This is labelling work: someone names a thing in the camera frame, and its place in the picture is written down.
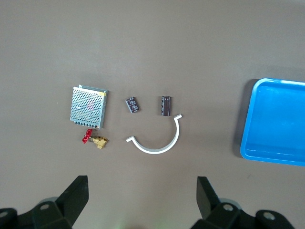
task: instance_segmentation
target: gray table surface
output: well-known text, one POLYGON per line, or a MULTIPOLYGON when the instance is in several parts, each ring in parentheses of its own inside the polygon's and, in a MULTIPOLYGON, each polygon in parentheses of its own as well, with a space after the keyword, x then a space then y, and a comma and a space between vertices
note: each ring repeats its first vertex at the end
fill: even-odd
POLYGON ((248 161, 239 144, 251 80, 305 81, 305 2, 297 0, 0 1, 0 207, 23 213, 88 175, 75 229, 187 229, 196 178, 247 213, 305 225, 305 167, 248 161), (72 87, 110 91, 103 150, 69 121, 72 87), (183 114, 173 137, 160 96, 183 114), (136 96, 141 111, 124 102, 136 96))

